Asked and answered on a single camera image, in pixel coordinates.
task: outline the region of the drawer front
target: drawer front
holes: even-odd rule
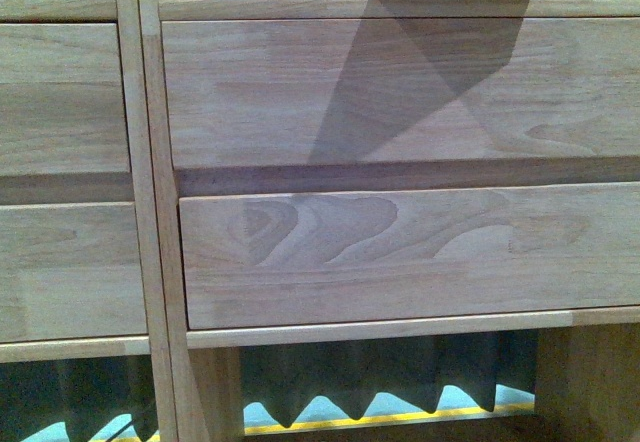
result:
[[[640,19],[165,22],[163,37],[178,170],[640,155]]]
[[[129,172],[114,24],[0,24],[0,176]]]
[[[640,184],[180,201],[192,329],[640,304]]]
[[[0,207],[0,342],[144,334],[132,203]]]

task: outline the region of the light wood panel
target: light wood panel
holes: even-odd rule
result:
[[[182,255],[178,225],[178,195],[171,163],[171,142],[167,119],[161,27],[158,0],[140,0],[142,45],[148,100],[150,138],[158,231],[164,279],[171,369],[176,401],[178,437],[189,442],[232,442],[242,440],[241,411],[236,408],[240,384],[233,378],[215,377],[212,371],[238,370],[233,349],[205,351],[191,357],[187,348]],[[215,381],[215,394],[203,393]],[[214,406],[207,406],[212,397]],[[163,435],[163,440],[171,441]]]
[[[0,176],[129,171],[114,24],[0,24]]]
[[[536,411],[559,440],[640,440],[640,325],[544,330]]]
[[[640,184],[181,199],[190,327],[640,304]]]
[[[187,337],[190,348],[205,349],[625,323],[640,323],[640,307],[199,330],[189,332]]]
[[[131,203],[0,207],[0,342],[146,333]]]
[[[149,343],[152,348],[154,391],[156,394],[161,394],[156,397],[156,409],[162,440],[171,442],[178,440],[178,431],[151,166],[140,11],[138,0],[118,1],[120,3],[118,30],[127,130],[131,147],[138,245],[142,263],[142,286]]]
[[[640,0],[166,0],[160,18],[180,20],[414,17],[637,17]]]
[[[109,22],[116,0],[0,0],[0,22]]]
[[[149,354],[149,337],[49,340],[0,344],[0,363]]]
[[[177,169],[640,154],[640,19],[167,22],[163,34]]]
[[[246,437],[247,442],[553,442],[544,422],[531,416],[455,420],[395,427],[328,430]]]

